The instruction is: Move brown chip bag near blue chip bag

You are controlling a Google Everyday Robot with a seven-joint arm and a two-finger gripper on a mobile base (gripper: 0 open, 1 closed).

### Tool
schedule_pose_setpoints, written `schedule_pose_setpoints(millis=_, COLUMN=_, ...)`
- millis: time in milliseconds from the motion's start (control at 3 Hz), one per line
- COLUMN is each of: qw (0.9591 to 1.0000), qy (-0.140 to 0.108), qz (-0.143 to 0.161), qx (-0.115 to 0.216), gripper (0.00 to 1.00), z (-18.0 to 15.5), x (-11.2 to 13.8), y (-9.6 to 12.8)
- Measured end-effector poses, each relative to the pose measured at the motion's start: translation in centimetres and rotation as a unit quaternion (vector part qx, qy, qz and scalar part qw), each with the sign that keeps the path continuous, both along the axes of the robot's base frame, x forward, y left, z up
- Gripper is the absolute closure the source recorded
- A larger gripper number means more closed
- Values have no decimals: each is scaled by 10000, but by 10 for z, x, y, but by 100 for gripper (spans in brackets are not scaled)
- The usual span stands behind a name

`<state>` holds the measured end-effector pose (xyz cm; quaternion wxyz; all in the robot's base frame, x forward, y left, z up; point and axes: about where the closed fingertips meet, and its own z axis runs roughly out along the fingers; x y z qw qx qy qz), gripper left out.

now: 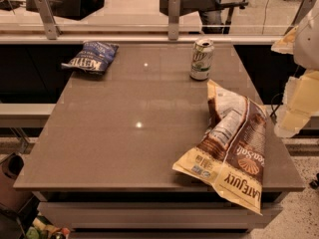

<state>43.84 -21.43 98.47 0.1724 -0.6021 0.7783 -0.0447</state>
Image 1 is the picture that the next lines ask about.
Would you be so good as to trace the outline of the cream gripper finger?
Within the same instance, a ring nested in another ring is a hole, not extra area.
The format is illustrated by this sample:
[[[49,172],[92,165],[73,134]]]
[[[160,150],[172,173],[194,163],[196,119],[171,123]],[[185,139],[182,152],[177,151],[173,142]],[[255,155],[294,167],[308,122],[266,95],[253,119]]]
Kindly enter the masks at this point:
[[[283,38],[276,41],[271,46],[271,50],[279,54],[292,55],[294,50],[296,32],[297,32],[297,28],[293,27],[287,34],[284,35]]]
[[[297,134],[308,122],[310,116],[279,109],[274,132],[278,137],[290,138]]]

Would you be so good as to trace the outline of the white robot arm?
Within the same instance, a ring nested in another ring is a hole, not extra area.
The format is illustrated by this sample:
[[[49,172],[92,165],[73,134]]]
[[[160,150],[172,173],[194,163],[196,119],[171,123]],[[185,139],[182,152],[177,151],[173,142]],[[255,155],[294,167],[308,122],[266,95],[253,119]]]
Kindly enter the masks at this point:
[[[291,54],[305,69],[299,78],[290,77],[285,85],[282,105],[277,110],[274,132],[282,138],[297,134],[319,112],[319,10],[313,8],[271,50]]]

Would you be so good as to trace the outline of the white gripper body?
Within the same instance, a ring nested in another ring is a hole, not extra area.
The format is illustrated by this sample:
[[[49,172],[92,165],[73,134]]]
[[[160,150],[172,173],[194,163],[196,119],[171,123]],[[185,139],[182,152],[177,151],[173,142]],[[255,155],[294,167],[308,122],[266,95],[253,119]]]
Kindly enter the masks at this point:
[[[290,77],[285,86],[284,105],[290,112],[311,117],[319,111],[319,71],[306,70],[299,77]]]

